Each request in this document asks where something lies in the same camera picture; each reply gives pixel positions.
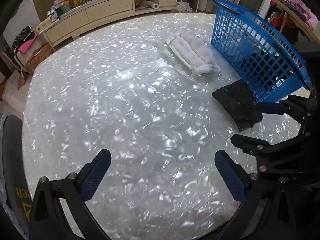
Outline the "pink clothes pile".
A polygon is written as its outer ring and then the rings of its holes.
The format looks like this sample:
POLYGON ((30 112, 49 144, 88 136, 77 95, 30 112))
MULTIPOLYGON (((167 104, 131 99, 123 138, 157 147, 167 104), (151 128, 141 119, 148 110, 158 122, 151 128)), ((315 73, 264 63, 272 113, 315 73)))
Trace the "pink clothes pile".
POLYGON ((299 13, 300 18, 312 30, 318 23, 317 16, 303 3, 302 0, 280 0, 282 3, 290 3, 299 13))

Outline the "blue plastic basket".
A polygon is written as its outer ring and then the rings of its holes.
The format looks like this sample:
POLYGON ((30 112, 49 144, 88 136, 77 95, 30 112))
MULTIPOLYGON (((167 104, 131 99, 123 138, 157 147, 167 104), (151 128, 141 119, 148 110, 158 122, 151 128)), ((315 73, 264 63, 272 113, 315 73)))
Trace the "blue plastic basket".
POLYGON ((312 89, 305 62, 272 25, 246 7, 213 0, 211 44, 247 83, 257 102, 277 102, 312 89))

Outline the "paper towel roll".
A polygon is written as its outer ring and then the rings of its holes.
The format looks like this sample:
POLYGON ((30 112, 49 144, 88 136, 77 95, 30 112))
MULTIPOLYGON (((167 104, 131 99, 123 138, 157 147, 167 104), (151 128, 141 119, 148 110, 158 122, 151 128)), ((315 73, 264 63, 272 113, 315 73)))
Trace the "paper towel roll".
POLYGON ((146 5, 148 7, 151 7, 152 9, 158 9, 159 8, 159 4, 152 2, 152 1, 146 1, 146 5))

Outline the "cardboard box on floor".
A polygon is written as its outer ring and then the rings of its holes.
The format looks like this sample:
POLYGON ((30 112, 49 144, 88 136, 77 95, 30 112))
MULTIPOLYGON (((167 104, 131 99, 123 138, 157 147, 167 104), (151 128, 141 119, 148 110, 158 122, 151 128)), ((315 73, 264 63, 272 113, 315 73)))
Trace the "cardboard box on floor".
POLYGON ((25 71, 33 76, 33 73, 35 72, 36 67, 44 61, 47 57, 52 55, 53 53, 52 47, 45 43, 42 46, 40 46, 38 49, 36 49, 31 57, 29 58, 28 62, 25 64, 25 71))

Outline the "black sponge pad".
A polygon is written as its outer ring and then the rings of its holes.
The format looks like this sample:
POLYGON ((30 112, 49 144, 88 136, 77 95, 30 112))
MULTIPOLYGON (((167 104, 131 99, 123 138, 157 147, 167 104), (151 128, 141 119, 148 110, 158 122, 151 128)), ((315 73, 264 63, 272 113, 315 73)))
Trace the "black sponge pad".
POLYGON ((212 96, 233 119, 239 132, 252 128, 263 120, 252 91, 243 80, 217 89, 212 92, 212 96))

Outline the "cream tv cabinet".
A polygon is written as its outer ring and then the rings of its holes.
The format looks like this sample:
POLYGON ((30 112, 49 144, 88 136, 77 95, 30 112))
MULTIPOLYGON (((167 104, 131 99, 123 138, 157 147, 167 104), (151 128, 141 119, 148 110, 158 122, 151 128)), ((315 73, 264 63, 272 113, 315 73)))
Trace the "cream tv cabinet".
POLYGON ((63 14, 60 19, 39 32, 52 48, 68 38, 80 35, 97 27, 142 14, 176 10, 177 0, 150 0, 158 8, 137 9, 135 0, 93 0, 63 14))

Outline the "wooden side table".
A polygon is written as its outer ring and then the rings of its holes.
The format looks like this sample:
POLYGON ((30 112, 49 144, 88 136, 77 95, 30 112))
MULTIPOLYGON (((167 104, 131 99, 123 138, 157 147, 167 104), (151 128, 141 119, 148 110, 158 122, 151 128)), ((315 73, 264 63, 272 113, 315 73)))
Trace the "wooden side table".
POLYGON ((300 18, 298 15, 283 4, 280 0, 271 0, 276 6, 284 11, 284 23, 287 18, 290 18, 297 27, 299 27, 305 35, 312 41, 319 43, 319 37, 313 32, 313 30, 300 18))

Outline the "white quilted cloth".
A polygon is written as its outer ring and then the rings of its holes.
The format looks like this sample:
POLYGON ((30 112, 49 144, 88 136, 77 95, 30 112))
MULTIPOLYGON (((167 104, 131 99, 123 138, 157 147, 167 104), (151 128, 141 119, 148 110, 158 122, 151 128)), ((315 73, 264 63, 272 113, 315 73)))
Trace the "white quilted cloth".
POLYGON ((171 52, 189 69, 191 76, 203 74, 221 73, 221 68, 216 63, 212 50, 202 38, 189 32, 176 32, 170 34, 166 40, 166 45, 171 52))

